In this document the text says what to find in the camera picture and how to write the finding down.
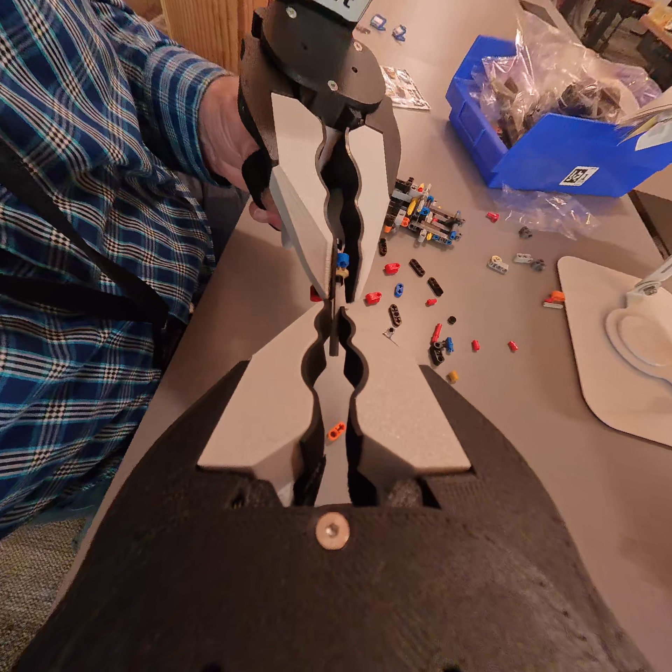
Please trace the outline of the white rounded mat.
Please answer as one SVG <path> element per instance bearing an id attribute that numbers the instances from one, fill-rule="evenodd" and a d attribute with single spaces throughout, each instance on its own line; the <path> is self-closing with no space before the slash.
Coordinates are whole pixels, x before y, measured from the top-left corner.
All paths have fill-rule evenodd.
<path id="1" fill-rule="evenodd" d="M 643 374 L 611 345 L 609 313 L 642 279 L 577 257 L 557 264 L 583 398 L 612 429 L 671 447 L 671 383 Z"/>

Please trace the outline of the partly built lego vehicle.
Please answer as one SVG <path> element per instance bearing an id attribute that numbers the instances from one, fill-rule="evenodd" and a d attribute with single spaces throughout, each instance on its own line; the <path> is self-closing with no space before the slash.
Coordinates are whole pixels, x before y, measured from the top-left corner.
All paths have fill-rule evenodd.
<path id="1" fill-rule="evenodd" d="M 452 248 L 462 238 L 464 219 L 444 212 L 435 201 L 430 183 L 416 183 L 412 177 L 396 180 L 388 204 L 382 233 L 390 237 L 406 231 L 416 238 L 416 246 Z"/>

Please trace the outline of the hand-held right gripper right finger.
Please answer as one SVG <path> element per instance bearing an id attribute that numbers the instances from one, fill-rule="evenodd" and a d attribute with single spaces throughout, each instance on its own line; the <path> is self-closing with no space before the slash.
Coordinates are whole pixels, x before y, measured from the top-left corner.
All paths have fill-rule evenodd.
<path id="1" fill-rule="evenodd" d="M 353 505 L 377 506 L 399 482 L 472 468 L 415 357 L 358 327 L 346 308 L 339 311 L 339 341 L 353 388 L 346 429 Z"/>

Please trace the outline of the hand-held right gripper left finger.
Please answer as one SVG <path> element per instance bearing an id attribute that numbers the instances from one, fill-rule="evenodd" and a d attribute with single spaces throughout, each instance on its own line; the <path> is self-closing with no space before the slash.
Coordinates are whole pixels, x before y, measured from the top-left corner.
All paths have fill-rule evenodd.
<path id="1" fill-rule="evenodd" d="M 254 354 L 199 468 L 267 481 L 286 507 L 314 506 L 326 464 L 315 383 L 326 368 L 331 324 L 331 303 L 315 303 Z"/>

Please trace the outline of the person's plaid shirt torso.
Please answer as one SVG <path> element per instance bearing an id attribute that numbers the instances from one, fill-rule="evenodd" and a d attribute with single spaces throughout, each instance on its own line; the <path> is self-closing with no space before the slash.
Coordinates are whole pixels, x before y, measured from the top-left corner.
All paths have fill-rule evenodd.
<path id="1" fill-rule="evenodd" d="M 84 240 L 151 286 L 184 327 L 216 263 L 204 178 L 84 177 Z M 161 379 L 151 323 L 1 294 L 1 537 L 111 478 Z"/>

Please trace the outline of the wooden cabinet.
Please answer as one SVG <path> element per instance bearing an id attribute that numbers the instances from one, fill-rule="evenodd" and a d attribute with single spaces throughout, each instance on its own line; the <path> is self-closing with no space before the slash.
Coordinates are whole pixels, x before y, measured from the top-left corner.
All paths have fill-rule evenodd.
<path id="1" fill-rule="evenodd" d="M 240 43 L 254 12 L 268 1 L 127 1 L 126 4 L 197 55 L 238 73 Z"/>

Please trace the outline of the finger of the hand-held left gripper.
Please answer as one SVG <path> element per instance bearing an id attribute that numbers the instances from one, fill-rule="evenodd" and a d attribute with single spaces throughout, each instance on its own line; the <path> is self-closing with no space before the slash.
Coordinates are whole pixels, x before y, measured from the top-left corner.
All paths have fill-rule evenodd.
<path id="1" fill-rule="evenodd" d="M 328 198 L 327 223 L 334 238 L 334 262 L 339 253 L 349 257 L 348 276 L 338 280 L 343 301 L 364 296 L 376 247 L 389 203 L 384 136 L 369 126 L 344 132 L 326 127 L 321 154 L 321 177 Z"/>
<path id="2" fill-rule="evenodd" d="M 326 205 L 327 188 L 318 161 L 323 123 L 298 99 L 271 95 L 278 162 L 269 189 L 289 240 L 318 295 L 331 298 L 335 238 Z"/>

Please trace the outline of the dark background furniture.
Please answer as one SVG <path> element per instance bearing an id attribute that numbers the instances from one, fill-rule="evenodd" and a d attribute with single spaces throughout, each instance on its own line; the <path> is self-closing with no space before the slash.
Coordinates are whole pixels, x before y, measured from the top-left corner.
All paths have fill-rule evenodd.
<path id="1" fill-rule="evenodd" d="M 583 45 L 609 61 L 642 67 L 671 86 L 670 1 L 555 1 Z"/>

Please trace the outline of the person's left forearm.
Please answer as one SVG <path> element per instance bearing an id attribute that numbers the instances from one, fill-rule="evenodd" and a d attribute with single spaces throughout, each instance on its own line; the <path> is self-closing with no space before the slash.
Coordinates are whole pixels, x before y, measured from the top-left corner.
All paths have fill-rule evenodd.
<path id="1" fill-rule="evenodd" d="M 1 138 L 50 188 L 108 167 L 229 184 L 198 137 L 200 102 L 222 76 L 121 1 L 1 2 Z"/>

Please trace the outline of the white stand base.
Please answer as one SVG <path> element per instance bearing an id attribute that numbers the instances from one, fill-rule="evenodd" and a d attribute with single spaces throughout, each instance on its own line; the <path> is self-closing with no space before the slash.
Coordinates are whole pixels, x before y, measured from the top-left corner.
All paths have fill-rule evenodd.
<path id="1" fill-rule="evenodd" d="M 671 383 L 671 258 L 626 292 L 605 331 L 616 352 L 643 374 Z"/>

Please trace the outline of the blue plastic bin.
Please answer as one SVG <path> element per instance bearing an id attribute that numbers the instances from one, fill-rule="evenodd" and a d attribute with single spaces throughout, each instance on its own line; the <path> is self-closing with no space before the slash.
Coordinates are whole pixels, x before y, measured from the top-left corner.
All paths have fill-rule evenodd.
<path id="1" fill-rule="evenodd" d="M 512 56 L 511 40 L 477 36 L 446 93 L 449 121 L 489 188 L 622 197 L 671 163 L 671 143 L 637 149 L 623 128 L 547 114 L 507 148 L 470 95 L 474 69 L 486 56 Z"/>

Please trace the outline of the person's left hand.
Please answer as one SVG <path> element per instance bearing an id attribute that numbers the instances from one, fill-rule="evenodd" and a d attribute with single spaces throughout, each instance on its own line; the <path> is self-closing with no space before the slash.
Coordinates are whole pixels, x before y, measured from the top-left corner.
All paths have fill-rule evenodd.
<path id="1" fill-rule="evenodd" d="M 242 166 L 258 147 L 240 119 L 238 93 L 239 79 L 231 75 L 206 87 L 198 109 L 198 137 L 209 172 L 247 191 Z"/>

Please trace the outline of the white paper sheet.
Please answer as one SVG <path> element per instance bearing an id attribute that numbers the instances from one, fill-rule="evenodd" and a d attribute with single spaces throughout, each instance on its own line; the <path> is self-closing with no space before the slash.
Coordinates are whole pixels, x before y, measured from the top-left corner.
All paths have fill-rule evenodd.
<path id="1" fill-rule="evenodd" d="M 671 142 L 671 90 L 640 107 L 633 113 L 622 116 L 619 128 L 625 128 L 618 144 L 636 139 L 635 151 L 666 145 Z"/>

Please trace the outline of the clear plastic bags of parts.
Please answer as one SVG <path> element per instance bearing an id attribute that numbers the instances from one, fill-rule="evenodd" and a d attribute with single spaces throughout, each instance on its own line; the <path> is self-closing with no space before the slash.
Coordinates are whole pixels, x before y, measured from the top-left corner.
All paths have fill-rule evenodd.
<path id="1" fill-rule="evenodd" d="M 512 56 L 482 56 L 470 97 L 507 148 L 549 113 L 616 124 L 661 96 L 639 66 L 613 63 L 522 11 Z"/>

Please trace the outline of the scattered loose lego pieces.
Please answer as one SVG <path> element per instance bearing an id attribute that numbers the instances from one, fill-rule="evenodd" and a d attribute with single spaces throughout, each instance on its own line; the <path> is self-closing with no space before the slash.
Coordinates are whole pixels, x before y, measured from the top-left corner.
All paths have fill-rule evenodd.
<path id="1" fill-rule="evenodd" d="M 452 245 L 400 227 L 384 236 L 370 287 L 395 304 L 392 340 L 451 386 L 546 392 L 571 379 L 565 309 L 544 307 L 560 290 L 556 263 L 572 241 L 502 215 L 471 218 Z"/>

